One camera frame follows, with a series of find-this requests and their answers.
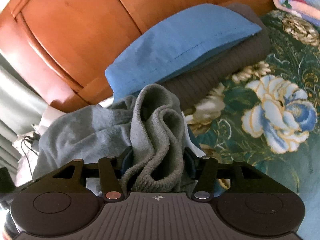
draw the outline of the white curtain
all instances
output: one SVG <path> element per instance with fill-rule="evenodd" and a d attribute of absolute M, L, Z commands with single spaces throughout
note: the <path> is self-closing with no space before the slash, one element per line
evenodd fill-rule
<path fill-rule="evenodd" d="M 39 124 L 47 106 L 0 55 L 0 167 L 7 167 L 13 179 L 21 155 L 12 143 Z"/>

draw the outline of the floral bedsheet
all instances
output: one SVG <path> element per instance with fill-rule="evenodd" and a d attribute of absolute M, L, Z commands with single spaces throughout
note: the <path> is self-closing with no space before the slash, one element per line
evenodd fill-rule
<path fill-rule="evenodd" d="M 320 28 L 279 10 L 262 21 L 268 57 L 227 77 L 185 116 L 207 155 L 246 161 L 298 193 L 306 205 L 299 233 L 318 239 Z"/>

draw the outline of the blue and white flower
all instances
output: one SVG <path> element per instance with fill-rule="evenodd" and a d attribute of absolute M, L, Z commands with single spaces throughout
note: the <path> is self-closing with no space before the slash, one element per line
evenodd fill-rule
<path fill-rule="evenodd" d="M 267 75 L 246 85 L 261 104 L 244 113 L 242 129 L 258 138 L 265 136 L 274 153 L 294 152 L 317 122 L 313 104 L 303 89 L 281 77 Z"/>

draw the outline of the gray cloth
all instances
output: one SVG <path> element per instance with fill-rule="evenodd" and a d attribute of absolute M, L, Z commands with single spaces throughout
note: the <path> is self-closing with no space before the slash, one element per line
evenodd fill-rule
<path fill-rule="evenodd" d="M 133 191 L 180 190 L 185 128 L 179 105 L 178 98 L 160 85 L 141 90 L 130 129 L 134 163 L 121 178 L 124 192 L 137 173 Z"/>
<path fill-rule="evenodd" d="M 119 156 L 132 145 L 134 166 L 121 180 L 122 187 L 126 189 L 125 178 L 141 171 L 134 190 L 178 191 L 184 130 L 177 97 L 160 85 L 149 85 L 137 99 L 127 96 L 109 108 L 87 106 L 58 118 L 40 138 L 34 178 L 74 159 L 95 163 Z M 87 188 L 100 195 L 99 179 L 87 179 Z"/>

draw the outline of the brown ribbed fabric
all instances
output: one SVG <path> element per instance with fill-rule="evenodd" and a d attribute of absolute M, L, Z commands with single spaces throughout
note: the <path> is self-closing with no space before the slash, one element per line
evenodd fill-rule
<path fill-rule="evenodd" d="M 258 24 L 262 30 L 229 49 L 221 57 L 210 58 L 199 64 L 196 70 L 183 73 L 161 83 L 162 86 L 179 98 L 182 111 L 197 104 L 224 78 L 246 66 L 264 60 L 270 52 L 271 44 L 267 28 L 250 6 L 233 3 L 226 8 Z"/>

